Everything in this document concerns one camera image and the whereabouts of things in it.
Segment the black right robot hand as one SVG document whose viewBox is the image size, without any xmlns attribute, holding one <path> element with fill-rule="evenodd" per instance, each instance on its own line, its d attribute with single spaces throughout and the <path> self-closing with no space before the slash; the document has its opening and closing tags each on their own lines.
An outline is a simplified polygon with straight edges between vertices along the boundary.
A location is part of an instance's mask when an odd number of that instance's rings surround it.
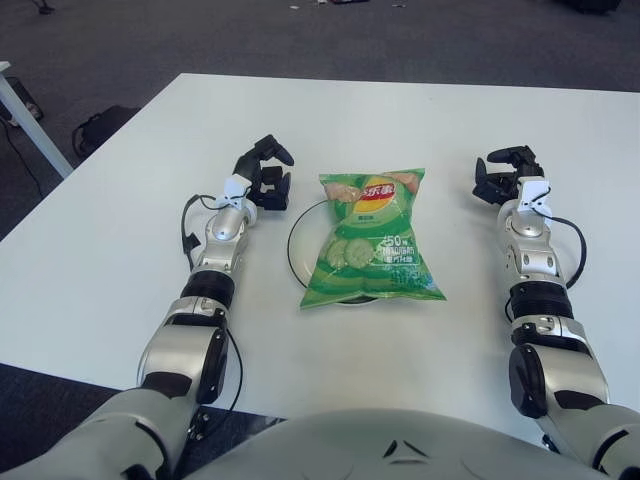
<svg viewBox="0 0 640 480">
<path fill-rule="evenodd" d="M 513 171 L 488 173 L 486 163 L 508 164 Z M 502 206 L 518 197 L 518 185 L 522 177 L 543 177 L 544 170 L 537 163 L 529 146 L 515 146 L 489 153 L 486 159 L 478 158 L 475 166 L 475 186 L 472 194 L 489 203 Z"/>
</svg>

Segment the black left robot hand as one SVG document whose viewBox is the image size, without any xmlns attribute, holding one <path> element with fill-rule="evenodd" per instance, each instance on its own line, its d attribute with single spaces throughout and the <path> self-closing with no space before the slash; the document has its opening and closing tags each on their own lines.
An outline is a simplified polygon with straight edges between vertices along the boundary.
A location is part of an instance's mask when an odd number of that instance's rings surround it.
<svg viewBox="0 0 640 480">
<path fill-rule="evenodd" d="M 251 150 L 237 160 L 233 173 L 249 181 L 243 195 L 257 207 L 268 211 L 285 211 L 289 201 L 291 173 L 285 173 L 279 165 L 262 165 L 271 159 L 288 167 L 294 166 L 292 155 L 269 134 L 258 140 Z"/>
</svg>

